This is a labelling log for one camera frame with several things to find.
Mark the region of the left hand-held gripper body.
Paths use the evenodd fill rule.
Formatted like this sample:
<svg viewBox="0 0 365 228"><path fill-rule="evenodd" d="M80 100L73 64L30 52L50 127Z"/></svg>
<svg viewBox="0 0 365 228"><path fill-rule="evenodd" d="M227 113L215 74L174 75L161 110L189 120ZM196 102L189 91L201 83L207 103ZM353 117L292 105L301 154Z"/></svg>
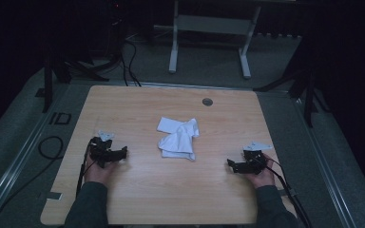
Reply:
<svg viewBox="0 0 365 228"><path fill-rule="evenodd" d="M99 130L97 135L88 143L88 155L102 168L104 168L106 163L109 162L109 158L107 156L109 155L114 137L114 133Z"/></svg>

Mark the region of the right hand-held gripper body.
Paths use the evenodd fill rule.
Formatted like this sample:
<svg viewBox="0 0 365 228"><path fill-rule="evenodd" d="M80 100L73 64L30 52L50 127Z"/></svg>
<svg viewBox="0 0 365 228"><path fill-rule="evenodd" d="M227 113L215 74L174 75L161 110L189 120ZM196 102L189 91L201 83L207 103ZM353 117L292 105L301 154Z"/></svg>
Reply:
<svg viewBox="0 0 365 228"><path fill-rule="evenodd" d="M259 174L267 165L263 150L272 149L273 146L261 142L250 142L243 147L245 159L245 174Z"/></svg>

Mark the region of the white cloth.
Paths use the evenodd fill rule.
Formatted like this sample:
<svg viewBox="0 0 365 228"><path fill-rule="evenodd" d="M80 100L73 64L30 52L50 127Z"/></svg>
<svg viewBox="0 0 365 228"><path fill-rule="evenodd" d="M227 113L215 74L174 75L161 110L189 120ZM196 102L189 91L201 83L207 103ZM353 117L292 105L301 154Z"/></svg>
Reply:
<svg viewBox="0 0 365 228"><path fill-rule="evenodd" d="M196 119L187 122L161 117L157 130L166 133L158 142L163 158L179 158L194 161L193 139L200 136Z"/></svg>

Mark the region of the person's right hand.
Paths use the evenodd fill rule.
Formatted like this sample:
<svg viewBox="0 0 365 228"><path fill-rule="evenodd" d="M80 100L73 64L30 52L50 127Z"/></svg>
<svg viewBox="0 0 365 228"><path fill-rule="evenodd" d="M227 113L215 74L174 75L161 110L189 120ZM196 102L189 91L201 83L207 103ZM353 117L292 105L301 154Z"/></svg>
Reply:
<svg viewBox="0 0 365 228"><path fill-rule="evenodd" d="M271 171L273 162L269 156L265 156L267 161L267 167L263 169L259 174L245 174L246 177L254 186L255 189L263 186L272 186L275 184L274 173Z"/></svg>

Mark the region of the person's left hand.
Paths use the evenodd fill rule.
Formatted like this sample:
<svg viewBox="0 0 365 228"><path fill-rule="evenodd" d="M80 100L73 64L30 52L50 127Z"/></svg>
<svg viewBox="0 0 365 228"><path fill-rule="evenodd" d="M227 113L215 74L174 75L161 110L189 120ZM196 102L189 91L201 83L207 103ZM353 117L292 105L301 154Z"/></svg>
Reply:
<svg viewBox="0 0 365 228"><path fill-rule="evenodd" d="M110 183L110 178L118 166L117 162L108 162L102 168L91 157L86 158L86 171L84 174L85 182L99 182L103 185Z"/></svg>

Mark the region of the black metal stand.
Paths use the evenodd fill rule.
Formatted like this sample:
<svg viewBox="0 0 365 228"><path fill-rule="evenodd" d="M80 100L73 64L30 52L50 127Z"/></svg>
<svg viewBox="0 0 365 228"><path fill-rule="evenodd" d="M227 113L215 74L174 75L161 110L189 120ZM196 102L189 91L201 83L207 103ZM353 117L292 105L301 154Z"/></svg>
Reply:
<svg viewBox="0 0 365 228"><path fill-rule="evenodd" d="M52 73L60 83L72 80L68 69L80 71L93 81L108 82L99 72L115 66L122 56L125 41L122 22L94 24L91 30L79 22L62 21L48 33L45 55L44 108L46 113L53 100Z"/></svg>
<svg viewBox="0 0 365 228"><path fill-rule="evenodd" d="M317 74L323 66L323 58L324 48L319 47L312 36L304 35L283 75L270 84L254 88L254 91L267 92L292 81L293 84L288 90L288 95L290 98L299 99L302 94L305 94L303 118L307 125L312 127Z"/></svg>

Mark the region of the white metal desk frame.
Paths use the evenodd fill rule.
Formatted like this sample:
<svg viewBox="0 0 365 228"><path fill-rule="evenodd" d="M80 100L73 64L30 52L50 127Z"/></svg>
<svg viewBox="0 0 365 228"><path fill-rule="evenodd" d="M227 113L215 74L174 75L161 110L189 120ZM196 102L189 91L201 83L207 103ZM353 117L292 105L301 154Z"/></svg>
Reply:
<svg viewBox="0 0 365 228"><path fill-rule="evenodd" d="M249 79L252 74L247 59L247 52L259 19L261 7L255 7L251 19L230 19L180 14L179 2L180 0L174 0L172 48L168 71L170 73L175 73L177 71L179 54L178 37L180 31L232 34L245 37L244 44L238 49L238 53L242 76L245 79Z"/></svg>

